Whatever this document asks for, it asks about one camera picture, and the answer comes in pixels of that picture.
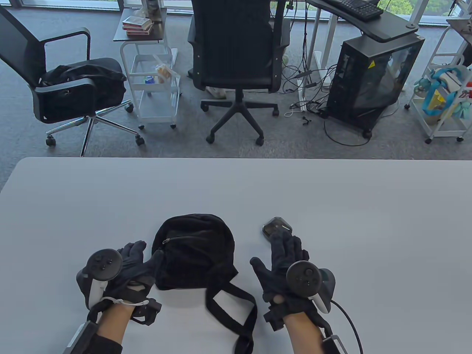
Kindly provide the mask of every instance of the chair backrest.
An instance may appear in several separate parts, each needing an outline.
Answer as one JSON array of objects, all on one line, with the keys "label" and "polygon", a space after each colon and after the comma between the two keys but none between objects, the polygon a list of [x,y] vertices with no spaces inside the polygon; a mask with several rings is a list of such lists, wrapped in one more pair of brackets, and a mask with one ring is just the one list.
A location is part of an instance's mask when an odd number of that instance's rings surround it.
[{"label": "chair backrest", "polygon": [[0,59],[32,87],[46,72],[44,45],[7,9],[0,6]]},{"label": "chair backrest", "polygon": [[270,77],[274,43],[270,0],[192,0],[192,5],[204,77]]}]

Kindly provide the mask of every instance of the sleeve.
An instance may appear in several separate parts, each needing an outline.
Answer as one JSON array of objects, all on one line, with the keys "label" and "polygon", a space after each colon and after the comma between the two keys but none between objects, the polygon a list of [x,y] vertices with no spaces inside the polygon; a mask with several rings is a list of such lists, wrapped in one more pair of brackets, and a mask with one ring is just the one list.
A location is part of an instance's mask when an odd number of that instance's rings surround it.
[{"label": "sleeve", "polygon": [[94,334],[85,354],[121,354],[122,350],[123,347],[117,342]]}]

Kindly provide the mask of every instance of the keyboard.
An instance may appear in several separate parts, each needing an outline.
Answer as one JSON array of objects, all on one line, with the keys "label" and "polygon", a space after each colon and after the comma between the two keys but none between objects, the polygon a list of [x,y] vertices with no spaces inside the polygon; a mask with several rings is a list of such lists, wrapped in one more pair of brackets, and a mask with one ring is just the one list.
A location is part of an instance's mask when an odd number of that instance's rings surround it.
[{"label": "keyboard", "polygon": [[364,0],[324,0],[361,21],[367,22],[383,14],[381,8]]}]

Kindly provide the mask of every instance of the plastic bottle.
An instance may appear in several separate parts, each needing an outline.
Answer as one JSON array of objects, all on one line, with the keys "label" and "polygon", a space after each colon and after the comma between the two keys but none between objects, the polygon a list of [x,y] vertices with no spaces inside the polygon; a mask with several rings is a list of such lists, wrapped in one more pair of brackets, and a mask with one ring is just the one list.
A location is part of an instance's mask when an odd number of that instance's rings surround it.
[{"label": "plastic bottle", "polygon": [[146,78],[144,79],[144,83],[145,84],[155,84],[156,81],[154,80],[154,76],[151,76],[151,75],[146,76]]}]

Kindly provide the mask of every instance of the floor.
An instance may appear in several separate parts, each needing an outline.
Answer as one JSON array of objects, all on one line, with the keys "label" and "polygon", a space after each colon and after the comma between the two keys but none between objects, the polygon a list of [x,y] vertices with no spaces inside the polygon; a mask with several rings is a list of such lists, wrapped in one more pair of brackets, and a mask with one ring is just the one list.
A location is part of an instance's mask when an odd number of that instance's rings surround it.
[{"label": "floor", "polygon": [[[87,27],[92,34],[92,57],[112,57],[119,60],[119,43],[112,38],[120,15],[110,12],[69,11],[50,9],[12,9],[11,12],[37,36],[64,28]],[[317,116],[306,115],[311,123],[303,125],[302,115],[294,113],[284,117],[291,103],[298,101],[296,93],[272,94],[247,93],[250,100],[273,101],[279,104],[280,116],[274,118],[271,110],[254,112],[265,134],[265,144],[256,146],[257,134],[241,117],[233,117],[216,135],[213,145],[208,145],[205,137],[211,127],[223,115],[224,109],[211,108],[204,113],[199,100],[209,98],[209,94],[193,87],[185,76],[192,65],[192,48],[187,43],[189,17],[169,17],[167,32],[172,46],[178,47],[179,55],[176,71],[182,75],[180,106],[177,129],[167,124],[147,125],[143,131],[145,146],[138,148],[132,135],[108,126],[97,125],[87,149],[90,157],[204,157],[204,158],[307,158],[307,159],[436,159],[471,160],[472,139],[457,143],[453,138],[438,138],[431,145],[424,143],[421,127],[413,114],[403,109],[409,100],[413,83],[421,75],[424,65],[431,55],[443,31],[441,28],[421,28],[419,35],[426,38],[415,66],[407,81],[406,91],[399,99],[399,109],[383,118],[374,129],[372,140],[362,147],[345,147],[330,141],[324,134],[323,121]],[[319,29],[322,39],[327,25]],[[359,30],[346,24],[336,29],[329,65],[337,62],[340,46],[344,40],[358,36]],[[291,33],[288,49],[290,64],[301,60],[303,43],[303,23],[297,22]],[[451,34],[445,48],[456,50],[461,44],[458,36]],[[59,64],[80,61],[85,56],[85,38],[65,39],[47,45],[48,68]],[[44,132],[51,128],[34,118],[32,98],[25,82],[6,64],[0,63],[0,104],[3,117],[0,123],[0,188],[5,184],[17,162],[28,156],[78,156],[85,135],[86,125],[60,132],[55,135],[57,146],[48,148]],[[387,113],[395,107],[388,108]],[[116,122],[132,128],[138,126],[133,115],[118,110],[108,115]],[[327,130],[335,139],[348,144],[363,142],[359,133],[327,121]]]}]

